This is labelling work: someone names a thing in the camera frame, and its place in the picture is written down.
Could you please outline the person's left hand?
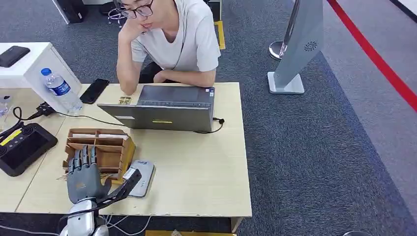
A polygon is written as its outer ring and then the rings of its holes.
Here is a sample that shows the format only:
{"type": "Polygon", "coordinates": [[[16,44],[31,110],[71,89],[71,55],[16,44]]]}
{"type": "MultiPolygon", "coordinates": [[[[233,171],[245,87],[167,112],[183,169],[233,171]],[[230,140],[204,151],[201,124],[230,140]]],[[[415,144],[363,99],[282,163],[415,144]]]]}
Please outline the person's left hand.
{"type": "Polygon", "coordinates": [[[169,70],[161,70],[157,74],[155,74],[153,78],[154,83],[164,83],[169,76],[169,70]]]}

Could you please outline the person's right hand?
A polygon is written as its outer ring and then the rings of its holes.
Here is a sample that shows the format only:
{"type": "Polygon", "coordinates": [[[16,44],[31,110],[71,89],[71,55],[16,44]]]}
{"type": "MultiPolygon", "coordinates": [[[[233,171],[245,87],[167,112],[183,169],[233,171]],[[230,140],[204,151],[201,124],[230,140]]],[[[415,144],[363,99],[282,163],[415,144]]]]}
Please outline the person's right hand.
{"type": "Polygon", "coordinates": [[[150,26],[146,26],[146,24],[139,19],[127,19],[119,32],[119,43],[130,43],[141,34],[148,31],[150,31],[150,26]]]}

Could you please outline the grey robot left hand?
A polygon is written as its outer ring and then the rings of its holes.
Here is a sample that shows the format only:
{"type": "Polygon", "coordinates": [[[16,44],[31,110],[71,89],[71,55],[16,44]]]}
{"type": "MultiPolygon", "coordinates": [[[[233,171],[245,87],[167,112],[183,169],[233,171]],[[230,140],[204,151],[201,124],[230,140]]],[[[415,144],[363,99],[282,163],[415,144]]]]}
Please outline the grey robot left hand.
{"type": "Polygon", "coordinates": [[[98,206],[111,205],[127,198],[141,177],[140,171],[133,169],[128,173],[128,179],[110,192],[111,179],[107,178],[104,183],[101,182],[96,146],[84,145],[81,149],[75,150],[73,157],[68,161],[68,196],[74,204],[92,199],[98,206]]]}

